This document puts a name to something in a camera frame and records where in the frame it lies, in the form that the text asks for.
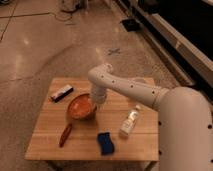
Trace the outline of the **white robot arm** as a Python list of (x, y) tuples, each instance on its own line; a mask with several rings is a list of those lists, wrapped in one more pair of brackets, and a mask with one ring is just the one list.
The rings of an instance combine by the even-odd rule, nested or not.
[(213, 171), (213, 116), (202, 93), (117, 77), (109, 63), (92, 68), (88, 80), (96, 103), (103, 103), (111, 89), (158, 112), (160, 171)]

